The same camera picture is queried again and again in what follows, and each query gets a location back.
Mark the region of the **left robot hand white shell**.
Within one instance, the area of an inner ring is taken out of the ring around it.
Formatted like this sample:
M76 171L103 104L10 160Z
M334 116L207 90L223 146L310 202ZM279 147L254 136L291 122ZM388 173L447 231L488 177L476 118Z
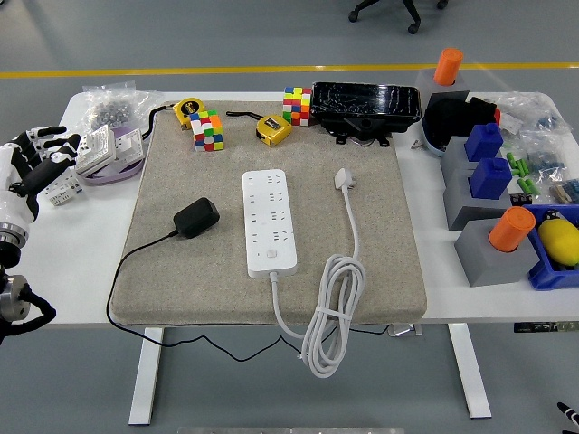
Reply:
M36 127L1 146L1 191L15 199L27 222L38 217L37 194L76 164L81 136L53 138L38 146L43 137L63 134L67 127Z

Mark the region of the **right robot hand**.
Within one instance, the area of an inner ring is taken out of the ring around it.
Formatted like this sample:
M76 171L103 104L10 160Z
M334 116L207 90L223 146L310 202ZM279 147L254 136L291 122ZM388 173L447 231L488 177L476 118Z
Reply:
M574 410L573 408L569 407L568 405L566 405L561 401L559 401L556 404L556 406L571 421L571 423L574 426L576 426L577 428L579 427L578 412L576 410Z

